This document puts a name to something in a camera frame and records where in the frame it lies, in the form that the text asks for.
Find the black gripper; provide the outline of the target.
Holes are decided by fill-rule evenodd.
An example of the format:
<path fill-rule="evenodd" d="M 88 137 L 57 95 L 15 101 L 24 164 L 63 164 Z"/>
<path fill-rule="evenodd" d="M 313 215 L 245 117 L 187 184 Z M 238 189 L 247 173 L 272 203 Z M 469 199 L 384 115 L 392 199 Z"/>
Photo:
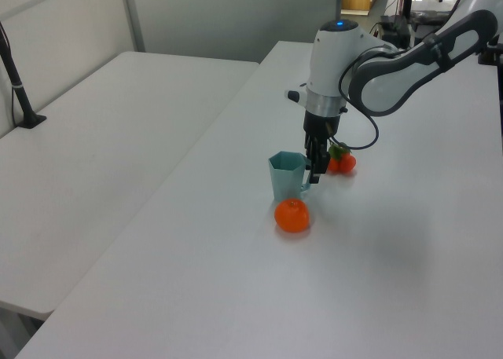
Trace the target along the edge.
<path fill-rule="evenodd" d="M 317 184 L 320 177 L 326 174 L 330 155 L 327 141 L 336 135 L 340 124 L 340 116 L 321 117 L 306 112 L 303 120 L 305 131 L 304 148 L 306 157 L 311 161 L 310 183 Z"/>

